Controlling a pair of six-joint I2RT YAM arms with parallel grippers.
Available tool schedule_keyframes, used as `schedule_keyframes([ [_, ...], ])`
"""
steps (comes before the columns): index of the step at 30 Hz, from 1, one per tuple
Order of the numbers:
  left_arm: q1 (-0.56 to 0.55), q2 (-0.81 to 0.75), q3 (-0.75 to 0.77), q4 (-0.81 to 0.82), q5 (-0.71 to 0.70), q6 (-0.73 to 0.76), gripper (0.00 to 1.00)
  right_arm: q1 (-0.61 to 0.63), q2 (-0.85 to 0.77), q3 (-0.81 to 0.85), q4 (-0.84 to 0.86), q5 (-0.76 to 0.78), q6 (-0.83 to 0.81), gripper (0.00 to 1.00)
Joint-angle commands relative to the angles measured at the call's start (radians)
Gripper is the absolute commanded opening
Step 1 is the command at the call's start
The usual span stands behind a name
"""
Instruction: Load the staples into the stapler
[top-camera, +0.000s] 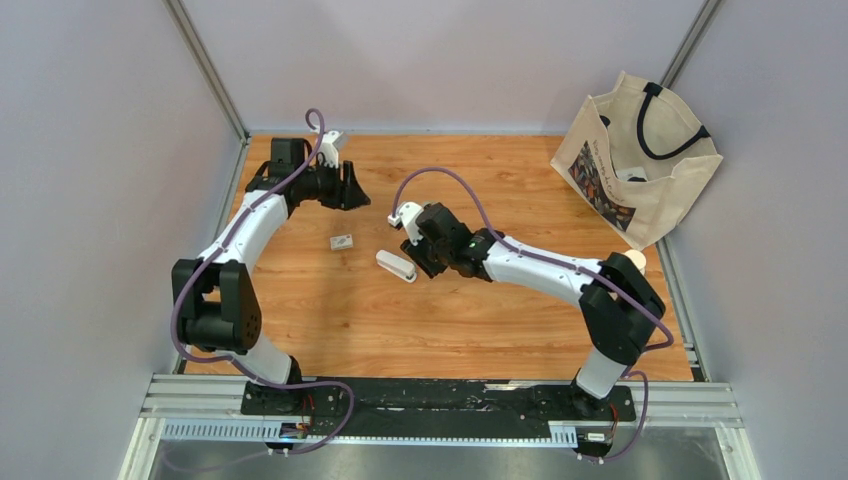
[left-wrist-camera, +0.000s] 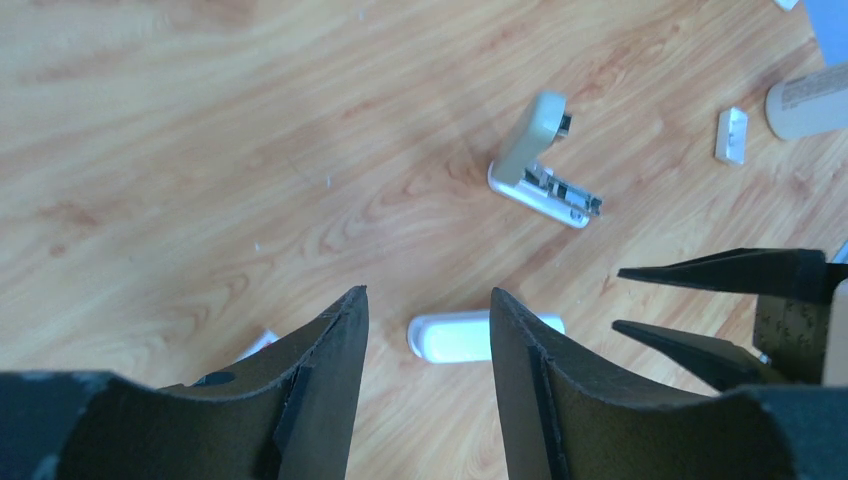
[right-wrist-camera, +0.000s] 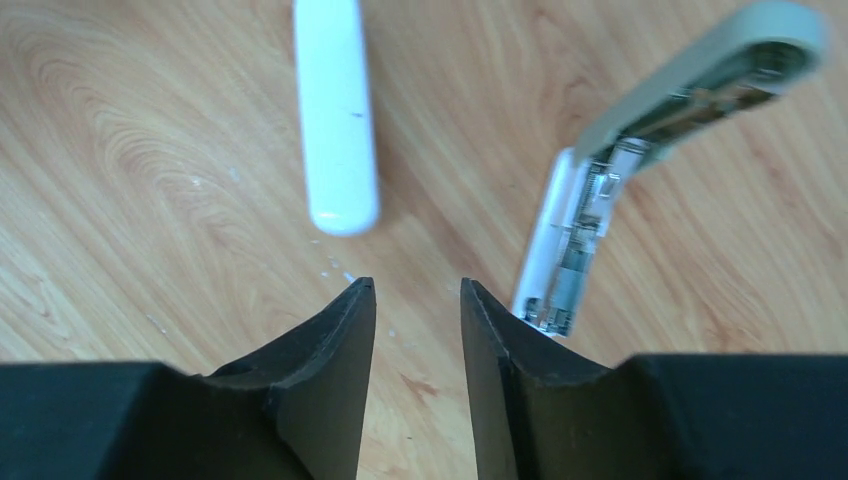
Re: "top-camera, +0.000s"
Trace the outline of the white staple box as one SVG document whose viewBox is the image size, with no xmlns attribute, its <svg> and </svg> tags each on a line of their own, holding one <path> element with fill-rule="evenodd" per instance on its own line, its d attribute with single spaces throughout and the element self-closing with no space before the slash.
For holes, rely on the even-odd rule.
<svg viewBox="0 0 848 480">
<path fill-rule="evenodd" d="M 330 248 L 333 251 L 350 249 L 353 245 L 353 237 L 350 234 L 333 236 L 330 238 Z"/>
</svg>

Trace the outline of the white stapler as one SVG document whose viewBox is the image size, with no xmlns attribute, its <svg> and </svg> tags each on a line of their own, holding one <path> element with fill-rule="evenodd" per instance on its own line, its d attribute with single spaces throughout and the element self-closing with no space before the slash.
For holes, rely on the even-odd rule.
<svg viewBox="0 0 848 480">
<path fill-rule="evenodd" d="M 375 259 L 379 267 L 407 283 L 413 283 L 417 279 L 417 267 L 409 260 L 387 250 L 379 250 L 375 255 Z"/>
</svg>

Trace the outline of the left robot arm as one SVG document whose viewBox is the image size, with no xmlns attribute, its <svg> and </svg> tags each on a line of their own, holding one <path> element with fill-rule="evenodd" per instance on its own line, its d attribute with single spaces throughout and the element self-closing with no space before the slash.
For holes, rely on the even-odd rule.
<svg viewBox="0 0 848 480">
<path fill-rule="evenodd" d="M 354 166 L 339 151 L 345 136 L 275 138 L 245 187 L 236 216 L 194 259 L 171 272 L 171 336 L 178 353 L 197 363 L 231 362 L 249 377 L 246 397 L 267 400 L 282 415 L 309 405 L 297 360 L 262 332 L 262 313 L 251 273 L 272 236 L 304 201 L 350 211 L 371 200 Z"/>
</svg>

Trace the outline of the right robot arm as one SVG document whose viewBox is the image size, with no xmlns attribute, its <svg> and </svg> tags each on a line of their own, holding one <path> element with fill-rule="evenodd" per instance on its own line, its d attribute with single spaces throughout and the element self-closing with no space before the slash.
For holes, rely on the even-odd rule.
<svg viewBox="0 0 848 480">
<path fill-rule="evenodd" d="M 634 261 L 568 257 L 529 247 L 491 228 L 471 231 L 441 203 L 405 202 L 388 215 L 405 232 L 402 251 L 429 277 L 447 269 L 465 278 L 538 291 L 577 308 L 592 347 L 570 386 L 577 415 L 608 410 L 617 381 L 650 349 L 666 306 Z"/>
</svg>

